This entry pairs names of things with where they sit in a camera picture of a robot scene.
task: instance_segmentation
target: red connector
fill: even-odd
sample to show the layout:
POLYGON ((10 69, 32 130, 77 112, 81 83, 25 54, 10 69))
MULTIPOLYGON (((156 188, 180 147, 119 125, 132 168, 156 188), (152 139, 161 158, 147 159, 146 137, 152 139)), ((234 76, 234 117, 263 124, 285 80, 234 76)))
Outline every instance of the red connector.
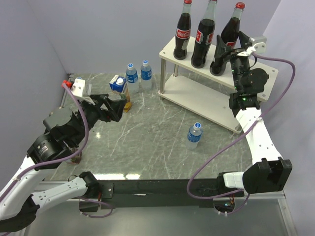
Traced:
POLYGON ((68 80, 64 80, 63 83, 65 83, 65 85, 67 85, 67 87, 70 89, 73 85, 73 82, 70 82, 68 80))

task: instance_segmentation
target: plastic water bottle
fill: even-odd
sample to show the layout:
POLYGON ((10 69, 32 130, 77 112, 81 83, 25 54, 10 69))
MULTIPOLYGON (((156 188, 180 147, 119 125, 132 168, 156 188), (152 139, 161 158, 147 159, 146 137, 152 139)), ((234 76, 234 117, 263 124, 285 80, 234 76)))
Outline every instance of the plastic water bottle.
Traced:
POLYGON ((189 128, 186 140, 186 148, 193 150, 197 147, 202 135, 202 128, 200 123, 195 123, 189 128))
POLYGON ((128 68, 126 70, 127 84, 128 90, 131 93, 135 93, 139 91, 139 81, 137 70, 133 67, 133 64, 128 64, 128 68))
POLYGON ((152 69, 147 60, 142 62, 141 66, 141 87, 143 90, 150 90, 152 88, 152 69))

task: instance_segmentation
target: upper shelf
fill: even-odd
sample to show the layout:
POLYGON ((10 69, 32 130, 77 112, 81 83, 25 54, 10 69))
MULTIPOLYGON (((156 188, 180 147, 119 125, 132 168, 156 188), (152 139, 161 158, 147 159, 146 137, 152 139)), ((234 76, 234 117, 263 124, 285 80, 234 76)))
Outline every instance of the upper shelf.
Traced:
MULTIPOLYGON (((215 49, 216 49, 215 45, 210 46, 210 49, 209 49, 209 52, 207 55, 206 64, 203 68, 197 69, 191 65, 190 59, 191 59, 191 56, 193 53, 194 43, 195 43, 195 38, 190 37, 190 40, 189 40, 188 45, 187 45, 187 57, 184 60, 177 60, 173 56, 173 51, 175 48, 175 37, 173 37, 172 40, 169 41, 168 44, 163 48, 163 50, 160 51, 159 57, 163 58, 167 61, 170 61, 174 64, 177 64, 180 67, 183 67, 183 68, 186 68, 192 72, 195 72, 201 76, 209 78, 209 79, 216 81, 220 84, 223 84, 223 85, 225 85, 231 89, 234 89, 231 65, 229 62, 226 65, 225 72, 221 76, 214 76, 210 73, 210 70, 209 70, 210 64, 213 60, 213 56, 214 56, 215 49)), ((254 64, 254 61, 251 59, 250 59, 250 64, 251 65, 254 64)), ((257 62, 256 65, 253 66, 253 68, 262 68, 269 75, 269 79, 268 79, 267 83, 265 84, 265 91, 258 94, 258 100, 262 101, 262 102, 266 102, 270 96, 272 87, 274 86, 274 83, 275 83, 275 80, 276 80, 276 77, 278 74, 278 70, 275 68, 272 68, 270 66, 264 65, 262 63, 259 63, 259 62, 257 62)))

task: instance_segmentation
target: marble tabletop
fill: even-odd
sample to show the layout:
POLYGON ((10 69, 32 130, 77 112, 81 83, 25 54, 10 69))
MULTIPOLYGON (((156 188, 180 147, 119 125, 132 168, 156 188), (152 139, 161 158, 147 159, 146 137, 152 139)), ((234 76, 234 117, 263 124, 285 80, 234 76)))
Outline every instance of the marble tabletop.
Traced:
MULTIPOLYGON (((92 94, 111 92, 113 73, 75 74, 92 83, 92 94)), ((182 74, 223 93, 229 88, 194 73, 182 74)), ((78 165, 62 163, 45 180, 67 180, 70 175, 91 171, 97 179, 174 179, 189 178, 213 154, 239 135, 158 96, 160 74, 153 74, 153 88, 131 94, 132 108, 120 122, 98 121, 90 131, 88 144, 78 165), (200 122, 202 138, 195 150, 185 141, 191 125, 200 122)), ((75 109, 69 96, 65 106, 75 109)), ((220 172, 244 171, 252 164, 245 139, 214 159, 197 177, 216 178, 220 172)))

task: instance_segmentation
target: shelf board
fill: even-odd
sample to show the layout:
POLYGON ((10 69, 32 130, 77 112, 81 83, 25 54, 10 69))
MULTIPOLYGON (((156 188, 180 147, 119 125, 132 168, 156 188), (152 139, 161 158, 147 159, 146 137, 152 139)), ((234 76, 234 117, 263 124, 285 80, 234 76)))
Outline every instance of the shelf board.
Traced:
POLYGON ((161 97, 170 100, 235 133, 238 125, 228 105, 228 96, 201 85, 185 76, 171 77, 165 83, 161 97))
MULTIPOLYGON (((210 73, 209 68, 210 68, 210 64, 211 64, 213 57, 214 57, 214 53, 215 53, 215 49, 216 49, 215 45, 210 46, 210 49, 209 49, 209 52, 207 55, 206 64, 203 68, 197 69, 191 65, 190 59, 191 59, 191 56, 193 53, 194 42, 195 42, 195 38, 190 37, 190 40, 189 40, 188 45, 187 45, 187 57, 184 60, 177 60, 173 56, 173 51, 175 48, 175 37, 173 37, 172 40, 169 41, 169 43, 159 53, 159 57, 163 58, 167 61, 170 61, 174 64, 177 64, 180 67, 183 67, 183 68, 186 68, 192 72, 195 72, 201 76, 204 76, 208 79, 211 79, 211 80, 216 81, 220 84, 223 84, 223 85, 225 85, 231 89, 234 89, 234 83, 233 83, 233 77, 232 77, 230 62, 227 63, 225 72, 221 76, 214 76, 210 73)), ((257 62, 253 68, 262 68, 269 75, 268 82, 265 85, 265 91, 258 94, 258 100, 262 101, 262 102, 266 102, 268 100, 270 93, 271 93, 271 90, 274 86, 274 83, 275 83, 275 80, 276 80, 276 77, 278 74, 278 70, 275 68, 272 68, 270 66, 264 65, 262 63, 259 63, 259 62, 257 62)))

